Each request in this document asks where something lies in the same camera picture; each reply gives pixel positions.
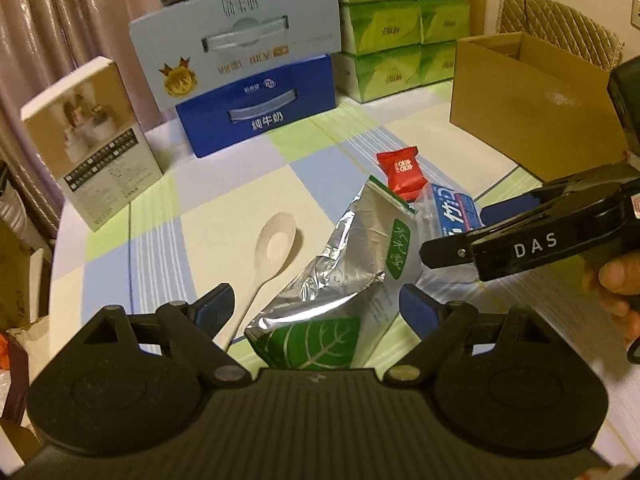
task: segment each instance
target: table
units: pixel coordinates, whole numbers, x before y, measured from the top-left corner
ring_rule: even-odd
[[[164,177],[97,233],[76,211],[63,211],[50,296],[55,354],[105,304],[152,312],[171,300],[194,301],[229,282],[242,303],[252,282],[261,227],[292,213],[301,242],[286,269],[258,294],[261,310],[324,246],[335,222],[369,174],[386,182],[375,153],[416,145],[428,180],[466,190],[480,205],[516,196],[537,181],[500,153],[449,124],[452,85],[440,83],[372,104],[343,98],[336,110],[288,124],[206,158],[191,154],[177,121],[148,133]],[[580,261],[488,284],[450,286],[424,280],[441,301],[466,300],[503,312],[533,304],[606,383],[610,413],[596,449],[614,463],[640,460],[640,368],[594,299],[579,290]],[[401,318],[368,365],[379,374],[417,344]],[[252,372],[260,359],[240,338],[230,354]]]

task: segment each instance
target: box handle cutout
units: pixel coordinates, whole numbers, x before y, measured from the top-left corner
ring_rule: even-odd
[[[288,17],[282,16],[275,20],[259,23],[250,28],[244,28],[243,30],[234,30],[233,32],[224,32],[223,34],[202,38],[202,48],[204,52],[210,52],[212,50],[245,46],[248,43],[255,43],[263,38],[284,34],[288,28]]]
[[[229,119],[231,119],[231,122],[237,123],[238,121],[246,121],[266,114],[271,114],[279,108],[292,103],[297,98],[298,91],[296,89],[292,89],[263,103],[249,106],[247,108],[235,108],[234,110],[228,110],[226,113],[229,116]]]

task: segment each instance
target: green label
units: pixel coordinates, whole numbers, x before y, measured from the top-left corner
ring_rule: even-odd
[[[360,320],[348,317],[311,320],[277,328],[250,341],[271,367],[297,370],[349,368],[360,333]]]
[[[402,270],[404,270],[410,240],[411,231],[396,218],[391,231],[391,245],[389,245],[389,252],[386,254],[386,266],[396,280],[400,278]]]

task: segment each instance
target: power outlet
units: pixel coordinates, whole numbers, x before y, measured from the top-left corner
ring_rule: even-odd
[[[631,3],[631,25],[640,28],[640,0],[633,0]]]

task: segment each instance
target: green leaf print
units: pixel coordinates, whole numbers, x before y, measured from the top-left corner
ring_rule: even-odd
[[[323,319],[277,328],[251,344],[272,368],[337,370],[351,365],[359,332],[359,319]]]

